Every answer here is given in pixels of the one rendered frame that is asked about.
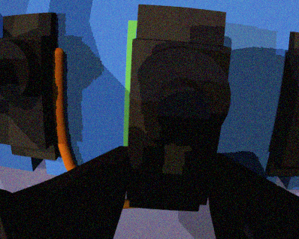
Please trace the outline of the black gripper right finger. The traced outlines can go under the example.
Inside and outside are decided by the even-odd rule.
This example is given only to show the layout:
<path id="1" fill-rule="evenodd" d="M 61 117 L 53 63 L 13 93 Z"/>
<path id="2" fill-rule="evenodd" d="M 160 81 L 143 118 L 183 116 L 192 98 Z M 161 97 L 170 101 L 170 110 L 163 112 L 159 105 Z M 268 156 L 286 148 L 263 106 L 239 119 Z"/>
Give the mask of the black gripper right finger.
<path id="1" fill-rule="evenodd" d="M 209 192 L 216 239 L 299 239 L 299 195 L 216 153 Z"/>

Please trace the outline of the blue rectangular block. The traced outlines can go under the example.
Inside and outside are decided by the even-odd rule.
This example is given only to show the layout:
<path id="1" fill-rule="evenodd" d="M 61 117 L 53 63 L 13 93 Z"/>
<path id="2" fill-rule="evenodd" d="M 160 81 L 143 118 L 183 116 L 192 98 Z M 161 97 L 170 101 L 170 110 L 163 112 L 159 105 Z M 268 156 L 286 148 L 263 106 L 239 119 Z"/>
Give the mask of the blue rectangular block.
<path id="1" fill-rule="evenodd" d="M 231 105 L 218 153 L 299 189 L 299 0 L 0 0 L 0 165 L 68 171 L 53 116 L 59 47 L 74 164 L 128 146 L 138 5 L 225 12 Z"/>

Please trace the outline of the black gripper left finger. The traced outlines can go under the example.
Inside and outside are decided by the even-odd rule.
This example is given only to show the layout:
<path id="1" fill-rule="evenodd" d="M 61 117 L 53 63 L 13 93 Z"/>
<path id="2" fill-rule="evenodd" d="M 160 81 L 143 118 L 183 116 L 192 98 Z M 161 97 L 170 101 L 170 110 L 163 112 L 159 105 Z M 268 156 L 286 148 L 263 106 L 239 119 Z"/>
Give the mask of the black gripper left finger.
<path id="1" fill-rule="evenodd" d="M 113 239 L 125 203 L 128 146 L 21 191 L 0 189 L 0 239 Z"/>

